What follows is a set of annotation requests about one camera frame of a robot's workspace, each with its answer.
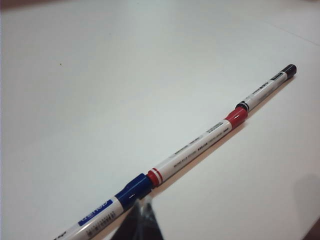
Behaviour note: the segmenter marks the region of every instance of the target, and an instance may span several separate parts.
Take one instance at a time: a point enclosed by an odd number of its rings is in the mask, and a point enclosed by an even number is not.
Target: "white surface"
[[[53,239],[290,63],[153,208],[166,240],[299,240],[319,218],[320,1],[52,0],[1,23],[2,239]]]

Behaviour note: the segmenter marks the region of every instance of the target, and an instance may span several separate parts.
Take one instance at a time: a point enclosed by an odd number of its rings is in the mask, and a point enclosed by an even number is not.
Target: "marker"
[[[267,96],[297,72],[295,65],[290,64],[274,77],[261,85],[257,90],[238,103],[235,110],[209,128],[203,134],[186,144],[152,168],[147,174],[141,173],[130,181],[123,190],[89,213],[74,226],[60,234],[54,240],[90,240],[122,213],[130,209],[137,199],[142,199],[153,188],[158,187],[172,175],[190,163],[193,159],[235,129]]]

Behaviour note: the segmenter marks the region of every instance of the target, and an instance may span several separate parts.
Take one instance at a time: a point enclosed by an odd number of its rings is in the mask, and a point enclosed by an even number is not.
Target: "table surface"
[[[301,239],[320,216],[319,23],[318,0],[2,1],[2,239],[55,238],[291,63],[151,196],[166,240]]]

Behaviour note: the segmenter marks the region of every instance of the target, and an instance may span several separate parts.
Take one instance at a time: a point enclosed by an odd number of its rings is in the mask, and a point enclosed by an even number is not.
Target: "blue marker cap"
[[[118,192],[115,197],[121,203],[123,210],[131,208],[137,199],[142,199],[151,192],[152,182],[150,179],[141,173],[135,179],[130,181],[123,190]]]

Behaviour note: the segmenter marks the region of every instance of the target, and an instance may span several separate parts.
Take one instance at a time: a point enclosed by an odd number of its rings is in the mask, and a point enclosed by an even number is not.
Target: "pen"
[[[219,141],[230,131],[245,121],[248,113],[297,72],[295,65],[290,64],[266,81],[257,90],[238,103],[227,117],[203,134],[186,144],[157,166],[141,173],[130,181],[124,189],[97,209],[89,213],[74,226],[64,231],[54,240],[90,240],[122,213],[130,209],[137,199],[142,199],[153,188],[158,187],[172,175],[190,163],[193,159]]]

